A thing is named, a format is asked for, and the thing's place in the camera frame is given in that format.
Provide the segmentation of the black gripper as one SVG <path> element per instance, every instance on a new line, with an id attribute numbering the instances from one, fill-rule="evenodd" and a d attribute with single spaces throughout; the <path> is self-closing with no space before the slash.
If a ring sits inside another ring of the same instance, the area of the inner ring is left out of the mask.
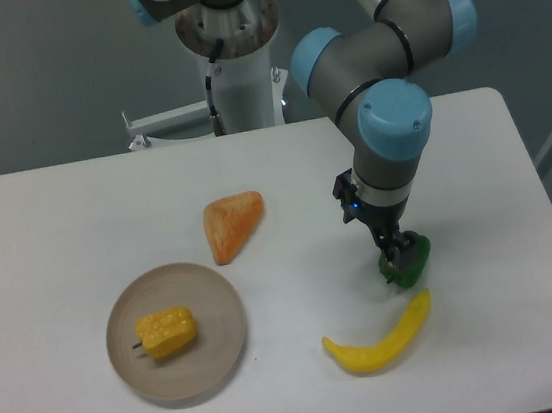
<path id="1" fill-rule="evenodd" d="M 368 227 L 380 247 L 385 269 L 408 268 L 416 261 L 414 236 L 399 228 L 409 197 L 408 186 L 381 191 L 348 169 L 336 177 L 332 191 L 343 209 L 343 222 L 358 220 Z"/>

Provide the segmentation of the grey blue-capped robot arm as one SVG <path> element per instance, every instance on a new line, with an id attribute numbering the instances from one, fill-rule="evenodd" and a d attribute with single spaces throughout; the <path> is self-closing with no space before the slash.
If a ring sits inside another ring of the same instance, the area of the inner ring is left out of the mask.
<path id="1" fill-rule="evenodd" d="M 128 0 L 146 24 L 173 18 L 180 42 L 203 62 L 203 113 L 218 136 L 270 125 L 273 75 L 251 68 L 279 25 L 273 0 Z M 385 265 L 408 270 L 423 245 L 399 227 L 431 130 L 429 96 L 408 76 L 468 44 L 471 0 L 357 0 L 373 18 L 353 36 L 315 29 L 293 50 L 289 70 L 353 149 L 334 197 L 344 221 L 363 222 Z"/>

